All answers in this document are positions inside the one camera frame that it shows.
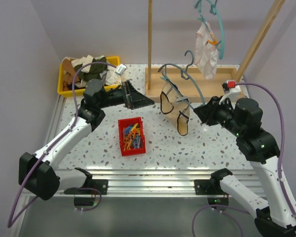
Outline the blue clothespin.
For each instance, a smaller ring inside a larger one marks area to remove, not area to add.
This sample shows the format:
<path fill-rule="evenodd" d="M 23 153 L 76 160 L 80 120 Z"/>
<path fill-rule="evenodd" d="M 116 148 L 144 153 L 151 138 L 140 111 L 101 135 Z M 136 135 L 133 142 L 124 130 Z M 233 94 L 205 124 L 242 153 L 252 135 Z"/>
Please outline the blue clothespin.
<path fill-rule="evenodd" d="M 185 103 L 189 104 L 189 100 L 188 100 L 188 98 L 186 96 L 177 96 L 175 98 L 175 102 L 176 103 L 185 102 Z"/>

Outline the beige underwear black trim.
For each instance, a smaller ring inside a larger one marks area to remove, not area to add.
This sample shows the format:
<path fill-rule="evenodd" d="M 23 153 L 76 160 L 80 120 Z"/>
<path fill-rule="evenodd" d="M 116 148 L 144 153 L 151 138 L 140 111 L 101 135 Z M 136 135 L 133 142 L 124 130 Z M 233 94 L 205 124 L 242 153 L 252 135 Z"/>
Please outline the beige underwear black trim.
<path fill-rule="evenodd" d="M 181 136 L 188 134 L 188 122 L 190 117 L 190 106 L 185 103 L 176 103 L 175 98 L 183 96 L 176 85 L 166 82 L 160 93 L 161 112 L 177 130 Z"/>

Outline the grey-blue clothes hanger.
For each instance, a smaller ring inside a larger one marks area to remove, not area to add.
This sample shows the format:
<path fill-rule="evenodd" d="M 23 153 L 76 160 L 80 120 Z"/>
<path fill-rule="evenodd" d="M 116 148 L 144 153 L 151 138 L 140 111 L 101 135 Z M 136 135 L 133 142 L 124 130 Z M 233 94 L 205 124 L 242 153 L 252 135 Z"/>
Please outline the grey-blue clothes hanger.
<path fill-rule="evenodd" d="M 190 56 L 190 62 L 187 65 L 180 66 L 175 63 L 165 63 L 157 69 L 157 72 L 161 73 L 162 80 L 176 84 L 178 91 L 188 97 L 188 105 L 193 109 L 192 103 L 205 105 L 206 101 L 200 85 L 193 78 L 192 74 L 188 72 L 194 63 L 194 53 L 191 50 L 187 50 L 184 56 Z"/>

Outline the white pink-trimmed underwear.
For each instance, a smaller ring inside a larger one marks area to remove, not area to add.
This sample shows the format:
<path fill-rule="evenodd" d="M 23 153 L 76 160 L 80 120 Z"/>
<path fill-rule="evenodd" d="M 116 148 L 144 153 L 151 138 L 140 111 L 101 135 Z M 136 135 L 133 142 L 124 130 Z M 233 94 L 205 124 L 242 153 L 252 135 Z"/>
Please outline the white pink-trimmed underwear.
<path fill-rule="evenodd" d="M 205 79 L 213 79 L 217 71 L 218 51 L 211 44 L 205 44 L 210 34 L 201 23 L 196 32 L 194 65 L 198 67 Z"/>

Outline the orange clothespin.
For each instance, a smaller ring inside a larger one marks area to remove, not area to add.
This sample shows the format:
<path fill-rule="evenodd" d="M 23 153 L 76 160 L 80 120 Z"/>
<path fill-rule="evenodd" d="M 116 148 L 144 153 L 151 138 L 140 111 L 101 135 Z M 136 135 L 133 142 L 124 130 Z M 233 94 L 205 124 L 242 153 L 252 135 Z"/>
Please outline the orange clothespin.
<path fill-rule="evenodd" d="M 210 37 L 209 37 L 209 39 L 206 41 L 205 44 L 206 44 L 206 45 L 207 45 L 207 44 L 211 44 L 211 45 L 213 45 L 213 46 L 216 46 L 216 45 L 218 44 L 218 42 L 217 42 L 215 36 L 214 36 L 213 34 L 211 34 Z"/>

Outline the teal clothes hanger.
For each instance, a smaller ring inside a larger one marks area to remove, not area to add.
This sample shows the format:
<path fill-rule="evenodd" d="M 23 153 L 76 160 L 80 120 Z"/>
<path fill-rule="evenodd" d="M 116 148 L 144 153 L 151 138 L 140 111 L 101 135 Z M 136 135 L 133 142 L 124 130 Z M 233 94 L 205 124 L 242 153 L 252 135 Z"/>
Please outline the teal clothes hanger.
<path fill-rule="evenodd" d="M 225 51 L 225 33 L 224 33 L 224 27 L 223 22 L 221 18 L 221 14 L 217 8 L 217 0 L 205 0 L 205 2 L 209 5 L 209 13 L 212 16 L 215 16 L 215 20 L 210 19 L 208 21 L 202 10 L 202 4 L 203 0 L 197 0 L 194 3 L 194 9 L 198 12 L 197 19 L 202 22 L 205 25 L 205 28 L 208 30 L 209 34 L 213 34 L 218 42 L 216 46 L 214 46 L 218 51 L 218 58 L 220 60 L 224 57 L 224 51 Z"/>

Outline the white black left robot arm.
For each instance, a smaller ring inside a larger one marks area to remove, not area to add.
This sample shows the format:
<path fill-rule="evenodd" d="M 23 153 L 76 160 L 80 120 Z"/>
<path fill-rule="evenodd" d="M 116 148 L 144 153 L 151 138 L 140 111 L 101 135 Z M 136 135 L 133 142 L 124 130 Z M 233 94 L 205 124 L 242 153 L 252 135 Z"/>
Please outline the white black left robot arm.
<path fill-rule="evenodd" d="M 67 189 L 89 193 L 95 187 L 89 172 L 75 168 L 68 175 L 61 176 L 56 169 L 74 146 L 101 124 L 105 117 L 103 109 L 121 104 L 134 110 L 151 106 L 154 101 L 138 92 L 129 80 L 109 91 L 98 79 L 89 81 L 80 107 L 67 127 L 34 154 L 24 153 L 20 157 L 20 188 L 27 189 L 42 200 L 48 200 L 57 191 Z"/>

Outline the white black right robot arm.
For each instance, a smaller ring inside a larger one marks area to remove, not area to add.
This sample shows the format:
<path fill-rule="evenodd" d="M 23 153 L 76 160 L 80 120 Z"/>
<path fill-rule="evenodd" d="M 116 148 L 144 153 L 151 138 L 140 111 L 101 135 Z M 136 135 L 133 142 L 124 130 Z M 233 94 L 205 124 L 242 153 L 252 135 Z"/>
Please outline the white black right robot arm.
<path fill-rule="evenodd" d="M 220 100 L 212 97 L 193 111 L 202 123 L 219 124 L 236 137 L 236 145 L 255 170 L 266 199 L 253 193 L 226 168 L 211 174 L 212 192 L 231 195 L 253 217 L 263 237 L 296 236 L 296 202 L 292 201 L 295 210 L 291 211 L 281 189 L 288 183 L 279 176 L 284 173 L 278 165 L 280 150 L 275 138 L 261 127 L 262 109 L 249 98 L 238 99 L 234 107 L 229 99 L 223 103 Z"/>

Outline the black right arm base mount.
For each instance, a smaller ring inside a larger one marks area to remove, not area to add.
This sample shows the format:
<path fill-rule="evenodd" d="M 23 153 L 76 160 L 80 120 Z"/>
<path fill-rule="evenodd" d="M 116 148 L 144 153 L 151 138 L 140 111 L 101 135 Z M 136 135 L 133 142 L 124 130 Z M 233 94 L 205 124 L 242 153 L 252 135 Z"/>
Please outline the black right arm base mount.
<path fill-rule="evenodd" d="M 194 189 L 196 195 L 225 195 L 226 193 L 221 189 L 220 181 L 233 173 L 227 168 L 223 168 L 213 172 L 210 179 L 196 179 L 194 180 Z"/>

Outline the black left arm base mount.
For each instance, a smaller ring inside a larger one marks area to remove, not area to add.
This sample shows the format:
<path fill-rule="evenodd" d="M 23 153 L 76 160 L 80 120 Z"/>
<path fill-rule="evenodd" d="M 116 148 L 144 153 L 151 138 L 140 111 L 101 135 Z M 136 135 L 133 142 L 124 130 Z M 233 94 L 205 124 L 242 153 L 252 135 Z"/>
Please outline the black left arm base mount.
<path fill-rule="evenodd" d="M 93 175 L 82 168 L 76 167 L 60 182 L 66 195 L 93 195 L 98 192 L 106 195 L 109 187 L 107 179 L 94 179 Z"/>

